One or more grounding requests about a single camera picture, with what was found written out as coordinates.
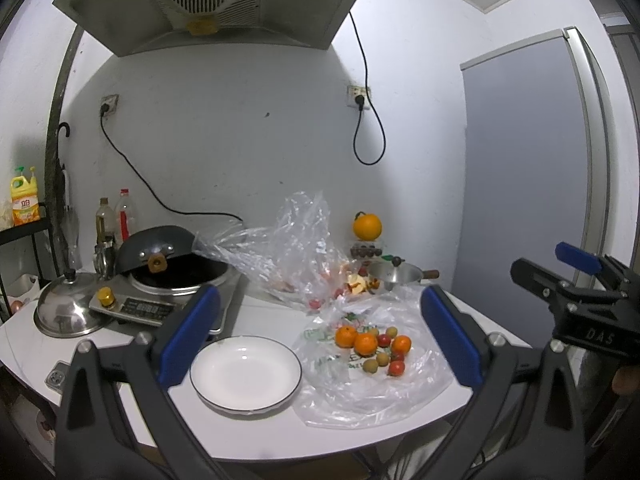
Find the range hood vent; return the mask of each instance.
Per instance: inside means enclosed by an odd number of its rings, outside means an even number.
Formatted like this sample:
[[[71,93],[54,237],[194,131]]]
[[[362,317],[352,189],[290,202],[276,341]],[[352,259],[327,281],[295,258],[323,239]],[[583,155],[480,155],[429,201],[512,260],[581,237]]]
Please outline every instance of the range hood vent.
[[[202,43],[326,49],[356,0],[55,0],[117,56]]]

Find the wok handle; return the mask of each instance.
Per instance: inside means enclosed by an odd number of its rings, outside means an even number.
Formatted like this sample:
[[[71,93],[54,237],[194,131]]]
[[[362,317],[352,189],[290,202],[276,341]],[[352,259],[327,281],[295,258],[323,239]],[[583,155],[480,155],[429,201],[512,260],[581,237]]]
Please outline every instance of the wok handle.
[[[422,272],[422,278],[424,280],[437,280],[440,277],[440,271],[438,269],[424,270]]]

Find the detergent label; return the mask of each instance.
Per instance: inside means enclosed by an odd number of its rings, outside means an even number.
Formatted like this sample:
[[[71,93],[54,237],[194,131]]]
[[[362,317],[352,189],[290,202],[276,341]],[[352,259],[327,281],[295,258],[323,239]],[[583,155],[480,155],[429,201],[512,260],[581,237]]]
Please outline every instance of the detergent label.
[[[14,212],[15,226],[40,220],[38,196],[35,194],[14,198],[12,209]]]

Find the gray refrigerator door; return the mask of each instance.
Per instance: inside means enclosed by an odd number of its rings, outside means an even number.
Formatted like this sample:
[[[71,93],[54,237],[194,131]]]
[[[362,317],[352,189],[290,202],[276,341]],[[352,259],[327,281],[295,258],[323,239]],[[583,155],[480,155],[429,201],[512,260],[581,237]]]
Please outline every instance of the gray refrigerator door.
[[[587,57],[572,48],[558,30],[462,66],[465,202],[452,293],[535,346],[548,341],[553,318],[513,284],[511,264],[528,258],[574,280],[556,244],[599,252],[606,222],[606,153],[597,150],[594,165],[591,139],[591,130],[606,137],[604,114],[585,99],[600,93],[593,74],[581,79]],[[601,128],[590,124],[597,117]]]

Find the silver screw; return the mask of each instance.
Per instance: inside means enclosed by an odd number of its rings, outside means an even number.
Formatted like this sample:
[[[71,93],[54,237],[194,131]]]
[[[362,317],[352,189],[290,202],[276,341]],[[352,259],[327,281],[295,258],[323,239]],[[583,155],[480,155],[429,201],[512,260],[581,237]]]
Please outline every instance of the silver screw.
[[[507,339],[500,332],[491,332],[489,334],[489,343],[492,346],[504,346]]]
[[[76,350],[78,350],[81,354],[86,354],[89,350],[91,350],[91,341],[89,339],[83,339],[78,343]]]
[[[138,332],[135,341],[137,345],[148,345],[152,339],[153,337],[149,332]]]
[[[564,351],[564,343],[562,341],[558,341],[558,339],[552,339],[549,342],[549,346],[551,347],[551,350],[556,354],[560,354]]]

